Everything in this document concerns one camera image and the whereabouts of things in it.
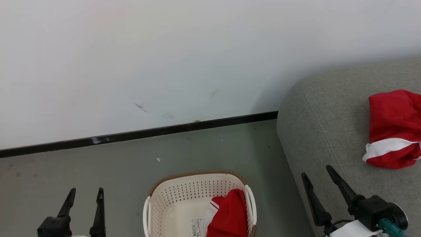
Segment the basket bottom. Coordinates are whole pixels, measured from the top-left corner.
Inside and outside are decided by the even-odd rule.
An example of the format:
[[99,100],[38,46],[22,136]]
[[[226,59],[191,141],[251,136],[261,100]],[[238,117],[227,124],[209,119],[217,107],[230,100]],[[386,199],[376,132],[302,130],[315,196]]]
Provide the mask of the basket bottom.
[[204,237],[199,229],[201,218],[210,209],[212,198],[193,199],[177,202],[163,213],[164,237]]

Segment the floor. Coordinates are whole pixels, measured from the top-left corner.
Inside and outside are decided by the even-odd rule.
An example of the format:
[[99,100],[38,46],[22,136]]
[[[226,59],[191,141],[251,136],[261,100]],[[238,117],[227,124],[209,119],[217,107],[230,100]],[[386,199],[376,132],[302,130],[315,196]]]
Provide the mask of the floor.
[[76,188],[74,235],[88,236],[104,188],[107,236],[144,236],[143,204],[159,179],[195,170],[233,170],[252,188],[257,237],[313,237],[276,121],[0,159],[0,236],[35,236]]

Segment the black baseboard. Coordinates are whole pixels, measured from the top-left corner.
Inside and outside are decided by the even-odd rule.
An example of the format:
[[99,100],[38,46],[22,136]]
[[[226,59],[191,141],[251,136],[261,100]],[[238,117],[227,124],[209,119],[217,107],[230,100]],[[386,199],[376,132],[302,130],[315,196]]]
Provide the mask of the black baseboard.
[[0,150],[0,158],[10,156],[20,156],[33,153],[47,152],[47,151],[58,151],[65,149],[72,149],[78,147],[85,147],[91,145],[102,145],[107,143],[115,143],[122,141],[129,141],[134,139],[156,137],[160,135],[173,134],[178,132],[189,132],[201,129],[208,129],[214,127],[223,127],[235,124],[245,124],[257,121],[264,121],[270,119],[276,119],[278,111],[251,114],[239,117],[222,118],[209,121],[195,122],[191,124],[180,124],[169,127],[160,127],[154,129],[147,129],[135,132],[125,132],[119,134],[105,135],[99,137],[82,138],[77,140],[62,141],[56,143],[48,143],[42,145],[33,145],[27,147],[12,148],[6,150]]

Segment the wall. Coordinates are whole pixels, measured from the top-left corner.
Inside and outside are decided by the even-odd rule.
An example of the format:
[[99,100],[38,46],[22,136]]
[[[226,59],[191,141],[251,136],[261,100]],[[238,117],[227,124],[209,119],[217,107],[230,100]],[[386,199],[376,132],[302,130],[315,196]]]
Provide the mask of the wall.
[[420,10],[416,0],[3,0],[0,149],[276,110],[304,76],[418,55]]

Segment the basket rim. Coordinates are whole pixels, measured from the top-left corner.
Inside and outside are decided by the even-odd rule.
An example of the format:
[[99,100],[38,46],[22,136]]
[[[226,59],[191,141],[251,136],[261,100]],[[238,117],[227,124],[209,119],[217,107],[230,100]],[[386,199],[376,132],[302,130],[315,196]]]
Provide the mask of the basket rim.
[[149,197],[152,197],[152,194],[154,193],[155,189],[160,184],[164,183],[165,181],[176,179],[176,178],[183,178],[183,177],[188,177],[188,176],[194,176],[194,175],[211,175],[211,174],[229,174],[229,175],[233,175],[233,176],[237,177],[244,184],[244,186],[247,185],[247,182],[245,181],[245,178],[243,178],[237,172],[234,172],[234,171],[231,171],[231,170],[201,170],[201,171],[193,171],[193,172],[187,172],[187,173],[182,173],[182,174],[177,174],[177,175],[170,175],[170,176],[167,176],[165,178],[162,178],[162,179],[158,180],[152,186],[151,190],[148,193],[148,196]]

